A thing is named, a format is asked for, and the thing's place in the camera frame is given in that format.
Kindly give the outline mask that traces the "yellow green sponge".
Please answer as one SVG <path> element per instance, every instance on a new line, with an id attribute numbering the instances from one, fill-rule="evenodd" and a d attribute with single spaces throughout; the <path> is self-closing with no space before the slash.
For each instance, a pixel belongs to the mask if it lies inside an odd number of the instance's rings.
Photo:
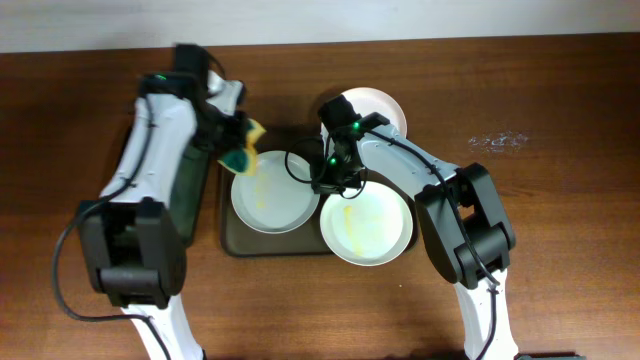
<path id="1" fill-rule="evenodd" d="M 247 118 L 241 131 L 241 142 L 223 152 L 217 162 L 236 175 L 253 176 L 257 169 L 256 143 L 266 133 L 264 127 L 252 118 Z"/>

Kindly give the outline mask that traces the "white plate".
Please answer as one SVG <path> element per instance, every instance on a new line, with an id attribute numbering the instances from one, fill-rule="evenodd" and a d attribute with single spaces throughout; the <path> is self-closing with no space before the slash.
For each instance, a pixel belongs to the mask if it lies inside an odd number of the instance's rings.
<path id="1" fill-rule="evenodd" d="M 365 267 L 386 264 L 401 255 L 414 235 L 407 201 L 394 189 L 369 182 L 361 193 L 331 195 L 320 213 L 321 235 L 344 261 Z"/>

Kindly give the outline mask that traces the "grey plate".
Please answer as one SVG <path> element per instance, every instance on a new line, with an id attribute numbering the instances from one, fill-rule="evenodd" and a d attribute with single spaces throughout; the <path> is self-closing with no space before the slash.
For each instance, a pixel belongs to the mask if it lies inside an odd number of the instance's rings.
<path id="1" fill-rule="evenodd" d="M 320 195 L 309 184 L 310 165 L 297 154 L 273 150 L 258 155 L 253 176 L 237 175 L 231 185 L 233 209 L 240 220 L 253 230 L 282 234 L 303 225 L 315 212 Z"/>

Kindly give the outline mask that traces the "cream plate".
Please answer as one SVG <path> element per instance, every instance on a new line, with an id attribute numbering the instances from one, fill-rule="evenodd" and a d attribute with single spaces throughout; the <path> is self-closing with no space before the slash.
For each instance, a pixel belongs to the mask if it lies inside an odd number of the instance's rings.
<path id="1" fill-rule="evenodd" d="M 354 112 L 362 118 L 374 112 L 379 113 L 395 127 L 395 134 L 407 138 L 406 116 L 400 105 L 389 94 L 371 87 L 356 87 L 330 97 L 325 104 L 328 105 L 335 98 L 340 97 L 344 97 L 351 104 Z"/>

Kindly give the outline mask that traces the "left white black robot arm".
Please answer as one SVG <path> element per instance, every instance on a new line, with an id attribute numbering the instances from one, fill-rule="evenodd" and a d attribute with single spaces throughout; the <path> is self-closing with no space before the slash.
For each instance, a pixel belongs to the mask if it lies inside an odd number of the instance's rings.
<path id="1" fill-rule="evenodd" d="M 245 85 L 212 70 L 146 75 L 109 183 L 80 204 L 77 228 L 93 289 L 135 326 L 152 359 L 203 359 L 184 310 L 186 250 L 211 157 L 246 174 L 263 129 L 240 110 Z"/>

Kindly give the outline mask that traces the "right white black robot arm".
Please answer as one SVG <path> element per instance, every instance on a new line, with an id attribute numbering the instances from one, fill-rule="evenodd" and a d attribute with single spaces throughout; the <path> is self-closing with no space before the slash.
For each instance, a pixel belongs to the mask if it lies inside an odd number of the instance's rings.
<path id="1" fill-rule="evenodd" d="M 367 169 L 412 198 L 427 255 L 454 286 L 467 358 L 516 358 L 506 299 L 516 239 L 488 170 L 430 155 L 379 113 L 324 115 L 321 122 L 324 168 L 315 188 L 355 187 L 358 172 Z"/>

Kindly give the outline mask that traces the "small dark sponge tray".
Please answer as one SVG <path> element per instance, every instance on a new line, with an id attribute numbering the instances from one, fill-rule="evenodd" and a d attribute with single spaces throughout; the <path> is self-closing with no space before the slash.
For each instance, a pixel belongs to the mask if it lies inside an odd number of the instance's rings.
<path id="1" fill-rule="evenodd" d="M 119 242 L 188 248 L 193 243 L 209 155 L 191 127 L 135 124 L 110 188 L 130 185 L 105 205 L 106 232 Z"/>

